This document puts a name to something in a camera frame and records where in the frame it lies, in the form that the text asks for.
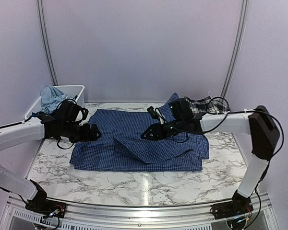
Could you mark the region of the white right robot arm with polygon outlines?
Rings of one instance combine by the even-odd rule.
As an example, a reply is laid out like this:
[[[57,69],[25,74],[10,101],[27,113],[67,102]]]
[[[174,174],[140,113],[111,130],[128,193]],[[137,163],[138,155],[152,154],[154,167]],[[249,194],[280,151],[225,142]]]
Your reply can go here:
[[[265,178],[272,158],[284,144],[284,131],[280,122],[267,108],[260,105],[254,109],[226,112],[199,112],[195,114],[185,98],[169,104],[174,120],[168,121],[158,108],[149,107],[148,113],[158,123],[151,124],[141,138],[152,141],[164,140],[179,133],[204,135],[212,132],[241,133],[248,135],[252,143],[252,157],[246,173],[228,204],[231,214],[237,215]]]

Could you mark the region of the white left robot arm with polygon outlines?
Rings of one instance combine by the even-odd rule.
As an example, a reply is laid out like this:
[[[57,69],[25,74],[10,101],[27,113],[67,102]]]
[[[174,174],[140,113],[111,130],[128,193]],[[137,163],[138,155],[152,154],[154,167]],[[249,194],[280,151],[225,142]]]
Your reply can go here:
[[[60,142],[65,138],[71,144],[100,139],[97,125],[84,122],[87,116],[86,108],[73,99],[65,99],[50,114],[33,112],[23,121],[0,126],[0,189],[22,197],[35,211],[49,212],[54,203],[37,182],[24,178],[24,170],[19,166],[24,161],[24,168],[28,169],[34,153],[29,148],[36,149],[44,139]]]

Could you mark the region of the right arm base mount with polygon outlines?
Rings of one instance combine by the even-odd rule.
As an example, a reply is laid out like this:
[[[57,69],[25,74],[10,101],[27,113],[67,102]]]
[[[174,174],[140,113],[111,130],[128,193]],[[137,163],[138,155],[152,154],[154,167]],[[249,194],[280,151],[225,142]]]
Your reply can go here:
[[[240,195],[237,190],[231,201],[213,204],[210,209],[215,219],[230,218],[251,212],[253,212],[251,198]]]

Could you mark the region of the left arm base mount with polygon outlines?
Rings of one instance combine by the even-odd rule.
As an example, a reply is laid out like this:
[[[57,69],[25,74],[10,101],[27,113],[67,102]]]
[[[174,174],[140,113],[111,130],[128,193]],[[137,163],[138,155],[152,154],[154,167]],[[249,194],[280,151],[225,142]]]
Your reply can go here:
[[[55,213],[54,216],[64,218],[67,204],[64,202],[49,200],[47,198],[47,193],[38,183],[33,180],[30,180],[30,182],[35,185],[37,194],[32,200],[26,202],[25,208],[44,215],[50,215],[55,210],[58,210],[59,212]]]

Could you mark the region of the blue checked shirt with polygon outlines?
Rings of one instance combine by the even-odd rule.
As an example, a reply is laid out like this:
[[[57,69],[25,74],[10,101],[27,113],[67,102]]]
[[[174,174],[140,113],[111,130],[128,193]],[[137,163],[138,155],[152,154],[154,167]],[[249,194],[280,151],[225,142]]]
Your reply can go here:
[[[97,125],[101,138],[76,143],[70,164],[88,171],[201,171],[202,160],[209,158],[207,138],[180,133],[159,141],[142,139],[154,122],[148,112],[98,109],[88,123]]]

